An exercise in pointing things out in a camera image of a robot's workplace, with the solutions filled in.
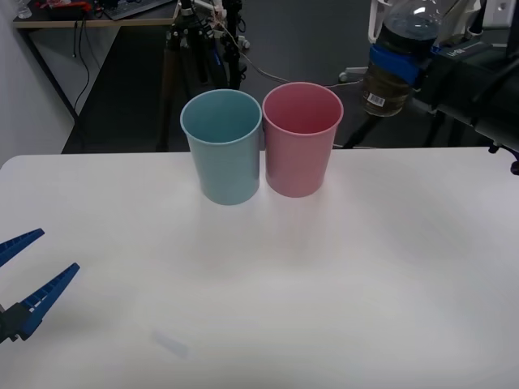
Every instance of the plastic bottle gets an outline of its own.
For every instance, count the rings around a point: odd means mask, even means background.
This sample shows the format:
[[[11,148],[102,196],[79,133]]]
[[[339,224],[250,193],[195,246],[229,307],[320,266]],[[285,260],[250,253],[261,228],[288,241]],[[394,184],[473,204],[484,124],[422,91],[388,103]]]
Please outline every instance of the plastic bottle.
[[[436,0],[402,2],[384,18],[376,44],[420,61],[429,54],[440,25]],[[366,112],[377,116],[395,115],[401,111],[410,92],[411,86],[404,80],[370,62],[362,96]]]

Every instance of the white wall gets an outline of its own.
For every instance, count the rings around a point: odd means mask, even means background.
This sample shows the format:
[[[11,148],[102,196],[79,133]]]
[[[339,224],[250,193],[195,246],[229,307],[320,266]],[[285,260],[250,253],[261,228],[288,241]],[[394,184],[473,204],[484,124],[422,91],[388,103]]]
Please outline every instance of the white wall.
[[[13,5],[14,0],[0,1],[0,166],[13,156],[61,153],[74,125],[49,80],[12,28]],[[88,34],[102,64],[117,29],[90,28]],[[86,82],[79,57],[72,57],[73,30],[40,30],[32,37],[73,104]],[[98,70],[84,38],[82,47],[91,71],[91,88]],[[79,109],[87,95],[85,92]]]

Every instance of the cup rim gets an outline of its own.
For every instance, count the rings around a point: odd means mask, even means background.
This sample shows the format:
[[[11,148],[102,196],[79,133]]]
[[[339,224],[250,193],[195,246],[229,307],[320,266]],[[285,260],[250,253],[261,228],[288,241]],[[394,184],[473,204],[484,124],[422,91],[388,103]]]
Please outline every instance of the cup rim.
[[[258,111],[259,111],[259,119],[258,119],[258,122],[255,124],[254,128],[248,132],[247,134],[245,134],[243,137],[241,138],[238,138],[238,139],[235,139],[235,140],[231,140],[230,142],[208,142],[206,140],[202,140],[202,139],[199,139],[199,138],[196,138],[194,135],[190,134],[186,128],[184,127],[184,113],[186,112],[186,108],[189,106],[189,104],[191,104],[193,101],[199,99],[200,97],[204,96],[204,95],[209,95],[211,93],[218,93],[218,92],[234,92],[234,93],[238,93],[240,95],[244,95],[245,97],[247,97],[248,99],[252,100],[256,107],[258,107]],[[245,93],[245,92],[242,92],[242,91],[237,91],[235,89],[228,89],[228,88],[224,88],[224,89],[214,89],[212,91],[207,91],[207,92],[204,92],[204,93],[200,93],[198,96],[195,96],[193,97],[191,100],[189,100],[187,102],[186,105],[184,105],[184,108],[182,108],[182,112],[180,113],[180,127],[182,128],[182,131],[184,131],[184,133],[186,134],[186,136],[196,140],[197,142],[200,142],[202,144],[205,144],[205,145],[208,145],[208,146],[228,146],[230,144],[234,144],[234,143],[238,143],[250,136],[252,136],[255,131],[258,130],[258,128],[260,127],[260,124],[261,124],[261,120],[263,119],[263,112],[261,110],[261,106],[260,106],[260,103],[258,103],[258,101],[252,97],[251,95],[249,95],[248,93]]]
[[[274,124],[272,122],[272,120],[270,120],[270,118],[267,115],[267,111],[265,110],[265,103],[267,102],[267,99],[270,97],[270,95],[272,95],[275,91],[277,91],[278,89],[287,88],[287,87],[292,86],[292,85],[311,85],[312,87],[317,87],[319,89],[324,89],[326,91],[326,93],[330,93],[333,96],[333,98],[337,101],[337,103],[339,103],[339,107],[341,107],[341,114],[339,115],[339,118],[338,118],[337,122],[335,122],[332,126],[327,128],[326,130],[322,130],[322,131],[319,131],[319,132],[312,132],[311,134],[298,134],[297,132],[291,132],[291,131],[284,130],[283,128],[281,128],[281,127],[277,126],[276,124]],[[319,85],[317,83],[306,83],[306,82],[303,82],[303,81],[296,82],[296,83],[285,83],[283,85],[280,85],[279,87],[274,88],[264,98],[263,104],[261,105],[261,109],[263,111],[263,116],[264,116],[265,120],[268,122],[268,124],[270,124],[271,126],[276,128],[276,130],[279,130],[281,132],[284,132],[284,133],[292,135],[292,136],[301,136],[303,138],[310,137],[310,136],[321,135],[321,134],[324,134],[324,133],[326,133],[328,131],[333,130],[334,128],[336,128],[341,123],[342,117],[344,116],[344,105],[342,105],[342,101],[341,101],[341,99],[339,98],[338,95],[336,95],[334,92],[330,91],[328,88],[326,88],[326,87],[324,87],[322,85]]]

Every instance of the gray floor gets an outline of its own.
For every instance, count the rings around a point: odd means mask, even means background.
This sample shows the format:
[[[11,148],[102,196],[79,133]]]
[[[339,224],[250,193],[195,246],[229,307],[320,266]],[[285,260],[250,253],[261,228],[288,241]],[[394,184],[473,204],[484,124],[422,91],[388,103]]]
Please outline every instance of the gray floor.
[[[369,51],[367,0],[244,0],[243,18],[249,58],[268,73],[291,81],[337,83],[347,66],[365,66]],[[164,28],[122,28],[81,113],[87,133],[86,152],[152,152],[157,135],[158,96]],[[193,92],[196,87],[190,77]],[[258,101],[278,84],[251,67],[242,90]],[[345,106],[336,143],[344,143],[365,119],[360,84],[335,88]],[[186,151],[178,115],[185,104],[179,88],[171,122],[170,150]],[[408,104],[396,117],[384,119],[366,138],[368,147],[421,147],[431,117]],[[449,122],[435,146],[446,146]],[[474,146],[479,136],[465,131],[461,145]],[[74,131],[63,152],[79,152]]]

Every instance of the plastic cup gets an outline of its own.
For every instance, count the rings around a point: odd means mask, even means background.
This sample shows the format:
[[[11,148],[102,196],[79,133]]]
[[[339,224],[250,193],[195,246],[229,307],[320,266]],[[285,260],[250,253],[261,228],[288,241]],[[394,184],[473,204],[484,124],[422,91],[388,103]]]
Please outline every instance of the plastic cup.
[[[337,95],[313,83],[288,83],[263,102],[267,182],[304,197],[323,184],[344,109]]]
[[[180,115],[204,194],[235,205],[260,186],[261,108],[246,93],[218,89],[189,101]]]

